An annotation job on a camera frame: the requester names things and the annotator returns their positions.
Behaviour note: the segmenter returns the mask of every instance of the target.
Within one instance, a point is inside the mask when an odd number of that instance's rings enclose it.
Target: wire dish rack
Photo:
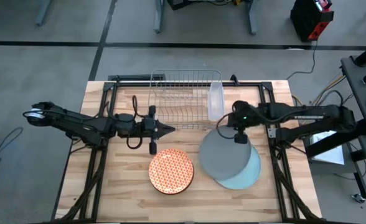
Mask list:
[[[212,82],[222,83],[219,71],[155,70],[148,103],[156,106],[156,119],[176,129],[213,129],[216,122],[210,121],[208,114]]]

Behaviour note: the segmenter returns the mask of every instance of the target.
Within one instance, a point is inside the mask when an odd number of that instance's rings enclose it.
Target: black floor stripe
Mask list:
[[[268,44],[186,44],[186,43],[106,43],[105,47],[124,48],[192,48],[192,49],[304,49],[313,50],[313,45],[268,45]],[[318,45],[317,50],[366,50],[366,46]]]
[[[101,38],[100,38],[100,45],[97,48],[95,59],[93,60],[93,65],[91,66],[89,79],[88,79],[89,81],[94,81],[96,78],[98,65],[100,63],[101,55],[103,54],[103,49],[104,49],[105,42],[107,39],[108,31],[110,30],[110,24],[111,24],[111,21],[113,20],[113,14],[114,14],[116,2],[117,2],[117,0],[111,1],[110,9],[108,10],[107,19],[104,24],[103,33],[101,34]]]
[[[98,47],[99,45],[98,42],[0,41],[0,46]]]

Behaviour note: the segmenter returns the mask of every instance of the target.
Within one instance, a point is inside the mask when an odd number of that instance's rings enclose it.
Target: light blue plate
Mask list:
[[[245,168],[236,176],[225,180],[216,180],[220,185],[231,190],[243,190],[251,187],[257,180],[260,174],[260,156],[255,147],[251,146],[250,160]]]

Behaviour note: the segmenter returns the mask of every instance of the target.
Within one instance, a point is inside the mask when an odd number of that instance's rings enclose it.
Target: gray plate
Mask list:
[[[226,137],[237,133],[233,128],[219,127]],[[248,164],[251,143],[238,144],[234,139],[224,139],[217,130],[206,135],[200,146],[199,159],[204,171],[215,180],[226,180],[239,174]]]

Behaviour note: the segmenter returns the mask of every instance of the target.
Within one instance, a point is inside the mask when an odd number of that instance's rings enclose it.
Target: black metal frame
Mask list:
[[[99,115],[100,116],[103,116],[103,112],[104,112],[104,109],[105,109],[104,105],[105,105],[105,102],[106,102],[108,92],[110,90],[112,90],[112,96],[111,96],[109,114],[113,114],[113,108],[114,108],[115,99],[116,99],[116,92],[117,92],[117,89],[119,87],[149,86],[148,82],[120,82],[121,78],[119,76],[110,76],[108,79],[109,80],[116,80],[116,82],[105,83],[104,84],[103,95],[101,97],[101,104],[100,104],[101,106],[100,106],[100,109],[99,109]],[[272,86],[271,82],[243,82],[243,83],[239,83],[237,78],[235,77],[235,75],[232,75],[230,80],[232,80],[232,82],[223,82],[223,86],[224,87],[227,87],[227,86],[257,87],[259,89],[261,103],[266,103],[265,91],[267,91],[267,93],[270,96],[270,102],[271,103],[275,102],[275,96],[274,96],[273,86]],[[313,216],[309,216],[309,215],[308,216],[305,215],[305,217],[310,218],[310,219],[307,219],[307,220],[300,219],[297,203],[300,203],[302,208],[305,205],[301,201],[299,196],[293,190],[293,181],[292,181],[291,173],[290,173],[290,170],[289,170],[289,164],[288,164],[288,158],[287,158],[286,151],[284,151],[284,150],[283,151],[275,150],[275,148],[273,147],[273,139],[269,138],[269,136],[268,136],[268,143],[269,143],[269,149],[270,149],[270,154],[271,154],[273,174],[274,174],[274,182],[275,182],[275,185],[276,185],[277,198],[278,198],[278,202],[279,202],[279,210],[280,210],[282,222],[283,223],[337,223],[337,222],[327,222],[325,220],[320,220],[320,219],[313,219]],[[64,169],[63,180],[60,184],[59,194],[58,194],[58,197],[57,197],[57,200],[56,200],[56,203],[55,203],[55,207],[54,207],[54,210],[53,210],[52,221],[50,221],[51,223],[95,223],[96,222],[97,215],[98,215],[98,206],[99,206],[100,196],[101,196],[101,185],[102,185],[102,182],[103,182],[103,174],[104,174],[104,168],[105,168],[107,147],[104,150],[101,150],[100,163],[99,163],[97,171],[93,175],[97,152],[98,152],[98,150],[94,149],[94,150],[92,150],[92,152],[90,154],[90,160],[89,160],[89,166],[88,166],[87,179],[86,179],[86,182],[85,182],[85,188],[83,190],[82,195],[79,197],[79,199],[76,201],[75,205],[72,207],[72,210],[74,209],[76,211],[75,214],[77,214],[77,211],[80,210],[79,219],[78,220],[73,220],[75,215],[70,216],[70,218],[67,219],[67,220],[66,219],[63,220],[63,218],[62,219],[57,219],[57,220],[54,219],[55,215],[56,215],[57,207],[58,207],[58,204],[59,204],[60,196],[61,196],[61,191],[62,191],[62,187],[63,187],[63,181],[64,181],[65,173],[67,171],[67,166],[68,166],[68,160],[67,160],[67,163],[66,163],[66,166],[65,166],[65,169]],[[284,174],[281,172],[281,170],[278,166],[278,163],[277,163],[278,159],[277,159],[277,155],[276,155],[277,153],[281,153],[280,156],[281,156],[281,161],[283,163]],[[289,199],[290,199],[291,208],[292,208],[292,211],[293,211],[293,217],[292,218],[289,218],[288,214],[287,214],[286,204],[285,204],[285,200],[284,200],[283,188],[281,186],[282,184],[283,185],[285,184],[285,186],[289,186],[288,188],[290,188],[290,189],[287,189],[287,187],[286,187],[286,190],[288,192],[290,192]],[[93,190],[94,186],[96,186],[96,190],[95,190],[95,196],[94,196],[94,200],[93,200],[93,209],[91,211],[90,218],[86,218],[86,216],[87,216],[87,205],[88,205],[87,197],[88,197],[89,193]]]

